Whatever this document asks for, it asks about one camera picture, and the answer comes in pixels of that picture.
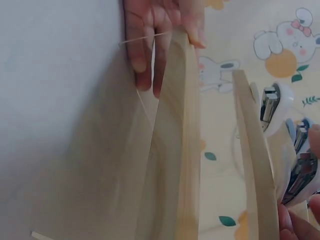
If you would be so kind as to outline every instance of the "wood grain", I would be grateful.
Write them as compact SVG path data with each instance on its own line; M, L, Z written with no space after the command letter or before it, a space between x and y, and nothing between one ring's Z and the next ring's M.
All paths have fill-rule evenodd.
M200 102L194 47L181 28L167 58L136 240L197 240Z

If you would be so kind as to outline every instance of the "fingernail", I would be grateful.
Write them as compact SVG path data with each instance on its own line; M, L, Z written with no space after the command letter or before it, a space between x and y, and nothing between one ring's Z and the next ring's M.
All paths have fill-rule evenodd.
M313 124L311 129L313 131L320 132L320 125L319 124Z
M136 73L141 74L141 73L145 72L147 65L145 62L143 62L141 60L135 60L132 62L132 67Z
M206 48L207 47L207 40L206 40L206 36L205 36L205 31L203 29L200 29L198 31L199 34L199 41L201 43L201 45Z

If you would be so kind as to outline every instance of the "balsa wood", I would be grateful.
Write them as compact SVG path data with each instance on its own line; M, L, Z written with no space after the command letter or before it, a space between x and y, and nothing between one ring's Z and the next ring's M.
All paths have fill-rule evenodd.
M198 239L199 118L195 49L185 31L178 28L168 52L136 240Z
M279 240L271 160L256 105L243 70L232 72L248 213L249 240Z

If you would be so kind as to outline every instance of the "bunny illustration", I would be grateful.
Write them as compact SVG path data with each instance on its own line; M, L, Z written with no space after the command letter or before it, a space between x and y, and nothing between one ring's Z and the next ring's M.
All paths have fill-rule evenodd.
M261 31L254 36L254 52L259 59L267 60L284 50L293 53L297 64L312 59L320 47L320 34L313 35L310 29L313 16L309 10L299 8L295 15L297 19L281 22L276 31Z
M216 89L219 93L232 91L232 82L222 79L222 72L231 72L238 69L239 66L240 63L237 60L215 63L210 58L201 56L199 58L200 91L203 92L210 89Z

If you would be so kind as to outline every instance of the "wooden stick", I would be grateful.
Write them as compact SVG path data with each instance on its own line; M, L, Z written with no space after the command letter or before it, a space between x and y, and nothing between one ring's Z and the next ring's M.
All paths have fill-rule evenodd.
M197 240L200 102L194 47L173 32L148 159L136 240Z
M232 72L247 196L248 239L279 240L271 162L245 72Z

